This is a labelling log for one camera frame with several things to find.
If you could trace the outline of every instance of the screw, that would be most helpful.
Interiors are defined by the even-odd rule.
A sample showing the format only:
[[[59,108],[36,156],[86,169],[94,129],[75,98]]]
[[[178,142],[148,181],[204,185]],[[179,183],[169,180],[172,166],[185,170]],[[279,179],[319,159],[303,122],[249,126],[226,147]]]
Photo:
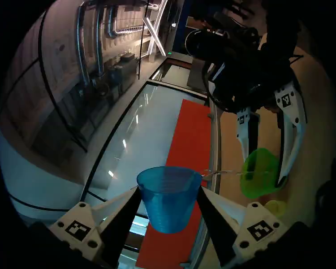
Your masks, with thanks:
[[[249,246],[249,242],[248,242],[248,241],[242,241],[242,242],[239,244],[239,246],[240,246],[241,248],[247,248],[247,247]]]

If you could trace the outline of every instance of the ceiling light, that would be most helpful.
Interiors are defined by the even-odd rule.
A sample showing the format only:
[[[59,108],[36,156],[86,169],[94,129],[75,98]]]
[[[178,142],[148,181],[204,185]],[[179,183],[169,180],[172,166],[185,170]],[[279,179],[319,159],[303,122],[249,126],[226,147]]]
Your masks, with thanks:
[[[158,11],[158,14],[157,14],[157,18],[156,18],[156,20],[155,20],[155,22],[154,22],[154,28],[153,28],[154,31],[156,31],[156,32],[157,32],[158,29],[159,29],[160,20],[162,19],[162,15],[163,15],[165,6],[167,5],[167,2],[168,2],[168,0],[162,0],[162,3],[160,4],[159,11]],[[156,41],[156,40],[152,40],[152,39],[151,39],[151,41],[149,42],[149,46],[148,46],[148,50],[147,50],[147,52],[148,52],[149,55],[152,54],[154,41]]]
[[[149,32],[151,33],[151,35],[152,35],[154,41],[157,43],[157,46],[158,46],[158,49],[159,49],[160,53],[161,53],[163,56],[166,56],[165,51],[164,51],[164,49],[163,49],[163,46],[162,46],[162,44],[161,44],[161,42],[160,42],[160,40],[159,40],[159,38],[158,38],[158,35],[157,35],[157,33],[156,33],[156,30],[153,29],[153,26],[152,26],[151,21],[150,21],[147,17],[144,17],[144,18],[143,18],[143,21],[144,21],[144,23],[146,24],[146,26],[147,26]]]

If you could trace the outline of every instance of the glass surface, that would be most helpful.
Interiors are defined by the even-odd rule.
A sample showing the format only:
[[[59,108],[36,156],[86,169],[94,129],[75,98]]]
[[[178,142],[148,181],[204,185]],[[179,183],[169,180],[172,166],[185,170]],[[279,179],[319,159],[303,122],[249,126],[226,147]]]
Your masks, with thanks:
[[[204,104],[184,92],[146,85],[115,131],[89,190],[110,200],[135,187],[140,172],[164,166],[183,99]],[[146,216],[143,203],[138,214]]]
[[[165,62],[151,79],[190,89],[187,86],[190,69]]]

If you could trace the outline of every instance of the machine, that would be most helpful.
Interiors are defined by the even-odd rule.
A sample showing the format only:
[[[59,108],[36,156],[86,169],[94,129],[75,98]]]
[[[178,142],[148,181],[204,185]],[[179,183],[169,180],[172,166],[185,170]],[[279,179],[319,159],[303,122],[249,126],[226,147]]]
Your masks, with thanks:
[[[281,147],[275,187],[281,187],[297,157],[307,123],[289,57],[275,58],[271,46],[259,50],[256,29],[229,17],[217,18],[210,20],[215,29],[196,30],[187,36],[187,51],[205,61],[202,77],[212,101],[221,110],[237,115],[237,139],[244,161],[258,146],[257,109],[264,106],[276,113]]]

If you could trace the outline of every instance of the floor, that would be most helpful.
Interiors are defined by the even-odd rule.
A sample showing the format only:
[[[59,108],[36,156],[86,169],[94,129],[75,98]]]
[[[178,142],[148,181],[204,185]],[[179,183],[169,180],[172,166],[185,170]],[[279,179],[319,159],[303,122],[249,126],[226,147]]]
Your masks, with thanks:
[[[164,166],[183,99],[204,104],[181,91],[146,85],[108,144],[90,191],[112,199],[136,186],[143,170]],[[95,198],[87,199],[91,203]],[[146,215],[143,203],[138,214]]]
[[[252,9],[257,15],[248,21],[256,26],[260,34],[266,29],[264,11],[253,1]],[[299,34],[298,46],[309,51],[306,32]],[[324,69],[311,55],[299,47],[296,54],[304,57],[292,64],[303,94],[308,124],[302,147],[289,174],[285,187],[277,193],[258,199],[262,204],[269,200],[280,200],[287,204],[285,214],[280,217],[287,226],[302,221],[310,226],[314,220],[315,194],[318,188],[330,179],[331,164],[336,157],[336,95]],[[259,125],[259,148],[267,148],[274,155],[280,151],[280,130],[275,114],[262,108]],[[236,116],[223,113],[220,119],[222,139],[222,170],[240,171],[243,159],[241,146],[236,139]],[[240,191],[238,176],[222,175],[220,195],[246,206],[253,200]],[[199,268],[220,268],[218,257],[210,240]]]

